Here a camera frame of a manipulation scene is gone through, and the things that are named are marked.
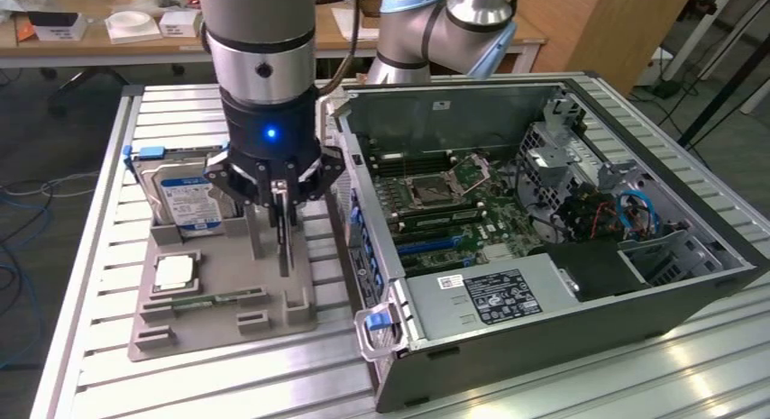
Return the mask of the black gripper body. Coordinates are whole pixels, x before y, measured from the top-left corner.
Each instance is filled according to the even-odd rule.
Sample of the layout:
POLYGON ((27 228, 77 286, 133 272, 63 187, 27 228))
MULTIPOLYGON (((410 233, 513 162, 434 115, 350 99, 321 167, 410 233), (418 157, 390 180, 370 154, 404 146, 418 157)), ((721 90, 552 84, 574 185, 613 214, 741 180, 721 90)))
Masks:
POLYGON ((251 104, 219 89, 226 116, 229 144, 270 164, 271 189, 275 181, 286 181, 286 163, 307 159, 322 146, 315 134, 315 102, 318 90, 309 88, 297 98, 279 104, 251 104))

